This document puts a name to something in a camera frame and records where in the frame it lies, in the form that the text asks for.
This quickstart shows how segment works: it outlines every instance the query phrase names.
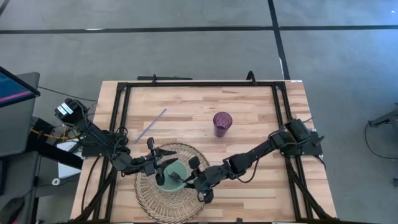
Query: butcher block tabletop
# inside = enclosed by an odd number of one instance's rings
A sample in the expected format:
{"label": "butcher block tabletop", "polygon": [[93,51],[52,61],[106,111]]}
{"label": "butcher block tabletop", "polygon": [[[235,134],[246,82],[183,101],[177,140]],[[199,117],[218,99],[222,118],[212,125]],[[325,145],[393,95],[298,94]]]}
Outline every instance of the butcher block tabletop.
{"label": "butcher block tabletop", "polygon": [[[302,82],[286,81],[290,108],[294,118],[311,118],[307,97]],[[116,94],[116,81],[105,81],[99,94],[94,123],[108,129]],[[282,93],[279,92],[281,110],[284,111]],[[121,117],[121,100],[116,124]],[[167,108],[162,117],[133,144],[134,140]],[[225,111],[233,118],[232,127],[223,138],[214,136],[213,117]],[[314,128],[312,120],[305,123]],[[146,155],[149,151],[146,140],[155,139],[155,145],[170,142],[189,144],[202,152],[210,165],[220,165],[222,159],[233,154],[247,152],[267,139],[277,130],[278,123],[271,87],[133,87],[129,98],[126,128],[132,157]],[[81,201],[88,173],[95,158],[84,161],[73,204],[71,218],[81,213]],[[98,161],[88,184],[85,206],[97,191],[102,158]],[[335,217],[328,180],[323,164],[313,156],[302,156],[307,187],[317,202]],[[252,166],[243,180],[252,175]],[[140,208],[134,192],[135,175],[118,175],[114,193],[111,222],[153,222]],[[306,217],[302,194],[297,189],[302,217]],[[225,180],[214,188],[214,200],[192,222],[244,222],[294,221],[292,199],[284,158],[279,151],[259,161],[252,182],[240,183]],[[104,217],[108,193],[101,204],[100,218]]]}

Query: light green bowl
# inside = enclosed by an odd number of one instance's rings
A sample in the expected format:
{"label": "light green bowl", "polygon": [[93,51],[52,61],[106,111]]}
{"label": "light green bowl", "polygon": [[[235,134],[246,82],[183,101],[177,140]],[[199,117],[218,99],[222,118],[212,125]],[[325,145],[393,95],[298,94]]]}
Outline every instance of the light green bowl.
{"label": "light green bowl", "polygon": [[183,180],[188,177],[188,171],[185,165],[180,161],[175,161],[164,170],[164,185],[158,185],[160,190],[165,192],[176,192],[184,188],[185,183],[182,182],[182,180],[180,182],[176,182],[169,177],[169,174],[173,172],[176,172]]}

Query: purple cup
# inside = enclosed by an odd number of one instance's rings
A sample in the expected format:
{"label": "purple cup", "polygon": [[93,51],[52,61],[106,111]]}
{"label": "purple cup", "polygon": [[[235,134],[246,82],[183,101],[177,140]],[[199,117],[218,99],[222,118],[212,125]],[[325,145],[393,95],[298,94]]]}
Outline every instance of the purple cup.
{"label": "purple cup", "polygon": [[221,138],[228,131],[228,128],[232,125],[232,117],[228,113],[219,112],[214,115],[214,135]]}

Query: woven basket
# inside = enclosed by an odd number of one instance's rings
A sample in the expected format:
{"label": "woven basket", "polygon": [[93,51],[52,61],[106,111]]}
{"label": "woven basket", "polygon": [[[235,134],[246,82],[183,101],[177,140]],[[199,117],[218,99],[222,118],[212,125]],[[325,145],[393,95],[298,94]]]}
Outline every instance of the woven basket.
{"label": "woven basket", "polygon": [[[200,170],[205,170],[210,166],[204,155],[192,146],[175,142],[165,144],[160,148],[177,153],[163,157],[159,163],[167,159],[178,158],[185,165],[189,174],[192,169],[189,168],[188,161],[194,156],[199,158]],[[198,201],[195,189],[183,188],[176,192],[160,190],[156,184],[155,175],[148,177],[142,173],[136,174],[134,188],[141,208],[158,223],[185,223],[198,216],[205,207],[203,202]]]}

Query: computer screen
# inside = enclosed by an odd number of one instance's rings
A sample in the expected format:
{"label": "computer screen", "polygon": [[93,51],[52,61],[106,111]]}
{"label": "computer screen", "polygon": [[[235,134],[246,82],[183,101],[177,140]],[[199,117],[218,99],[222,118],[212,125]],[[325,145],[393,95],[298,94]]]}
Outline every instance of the computer screen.
{"label": "computer screen", "polygon": [[31,99],[37,91],[3,68],[0,69],[0,107]]}

